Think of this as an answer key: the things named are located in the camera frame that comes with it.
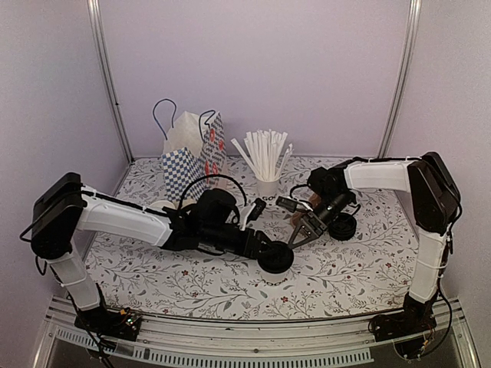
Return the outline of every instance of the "metal frame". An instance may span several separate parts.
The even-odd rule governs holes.
[[[450,303],[454,332],[456,337],[461,339],[457,344],[460,356],[464,363],[471,364],[469,367],[478,367],[479,361],[475,357],[473,342],[470,340],[460,303],[455,298],[450,299]],[[447,305],[440,300],[433,306],[433,312],[438,323],[437,330],[445,330],[450,316]],[[86,333],[74,327],[75,317],[70,301],[53,297],[45,318],[44,338],[34,368],[46,367],[54,338],[94,349]],[[373,314],[327,320],[230,321],[143,314],[142,330],[138,340],[134,343],[117,340],[116,350],[108,353],[162,366],[189,366],[184,360],[194,359],[205,361],[205,366],[226,368],[231,367],[233,362],[237,362],[236,366],[242,368],[246,365],[241,365],[240,362],[251,363],[251,366],[256,368],[279,368],[282,361],[285,362],[285,366],[295,366],[286,362],[297,361],[298,366],[309,368],[312,364],[306,364],[306,361],[313,362],[313,366],[319,366],[319,360],[346,357],[392,341],[398,342],[418,336],[415,334],[377,343],[374,335],[367,330],[371,317]],[[371,359],[370,354],[365,357],[367,360]]]
[[[128,163],[134,161],[133,153],[131,152],[130,140],[126,133],[121,115],[116,89],[114,88],[113,77],[110,72],[109,57],[107,56],[106,41],[104,39],[104,30],[102,27],[101,10],[99,9],[98,0],[87,0],[89,7],[89,15],[91,18],[92,32],[94,33],[94,41],[101,64],[102,77],[106,86],[107,98],[109,99],[111,111],[113,113],[114,123],[116,125],[117,135],[123,147],[124,155]]]
[[[399,75],[394,93],[394,99],[390,106],[389,118],[382,138],[381,146],[378,150],[377,157],[385,157],[389,151],[390,142],[394,135],[394,130],[399,115],[400,105],[406,87],[409,66],[413,57],[414,45],[416,44],[417,26],[420,20],[421,0],[411,0],[409,7],[409,17],[407,19],[406,40],[404,42],[403,57],[400,62]]]

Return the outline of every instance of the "white wall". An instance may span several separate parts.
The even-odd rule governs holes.
[[[110,192],[126,163],[97,63],[87,2],[0,6],[0,366],[27,367],[54,283],[18,234],[67,171]]]
[[[118,102],[135,156],[159,156],[153,105],[221,110],[226,142],[277,129],[297,154],[377,154],[407,0],[104,0]],[[165,127],[170,106],[159,107]]]
[[[392,156],[439,152],[463,197],[444,284],[491,366],[491,2],[423,2]]]

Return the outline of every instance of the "floral tablecloth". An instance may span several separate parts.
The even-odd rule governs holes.
[[[229,173],[255,198],[250,168],[229,157]],[[342,159],[292,157],[280,181],[280,192],[304,183],[309,172]],[[139,159],[130,168],[117,197],[141,205],[165,199],[158,159]],[[230,192],[238,194],[233,186]],[[301,190],[298,196],[308,198]],[[238,204],[242,202],[237,196]],[[328,235],[295,249],[287,280],[268,286],[256,261],[197,251],[172,252],[141,241],[99,233],[86,266],[109,305],[159,314],[228,320],[281,320],[340,317],[382,311],[402,305],[417,256],[417,241],[393,192],[357,192],[361,210],[350,241]],[[287,241],[290,214],[275,206],[252,223],[270,238]]]

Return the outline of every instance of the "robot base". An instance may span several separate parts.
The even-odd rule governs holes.
[[[78,310],[75,327],[98,335],[136,341],[140,332],[141,316],[129,308],[120,312],[109,311],[99,285],[97,288],[101,298],[99,306],[86,311]]]
[[[409,328],[407,328],[408,324],[407,314],[404,312],[390,315],[381,314],[371,321],[370,330],[374,334],[375,341],[379,342],[423,333],[437,326],[432,315],[423,320],[412,321]]]
[[[423,333],[437,326],[433,315],[433,303],[438,293],[426,303],[415,301],[409,294],[404,298],[403,312],[397,314],[378,314],[368,325],[375,340],[385,341],[412,334]]]

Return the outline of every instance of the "metal pole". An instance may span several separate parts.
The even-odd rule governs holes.
[[[128,163],[134,161],[133,153],[131,152],[130,141],[123,124],[123,117],[119,108],[119,103],[114,88],[113,78],[110,72],[109,59],[107,57],[106,42],[104,40],[104,31],[102,28],[101,10],[99,9],[98,0],[87,0],[89,7],[89,15],[91,19],[92,32],[94,33],[94,41],[101,64],[102,77],[106,86],[107,98],[109,99],[111,111],[113,113],[114,123],[116,125],[117,135],[123,147],[124,155]]]
[[[390,142],[394,135],[394,129],[399,115],[400,105],[402,102],[404,88],[406,87],[407,75],[411,58],[413,57],[414,45],[416,44],[417,26],[420,20],[421,0],[411,0],[409,7],[409,17],[407,19],[406,39],[404,42],[404,51],[402,61],[400,63],[399,75],[397,77],[397,85],[390,106],[389,118],[384,131],[384,137],[377,157],[385,157],[389,151]]]

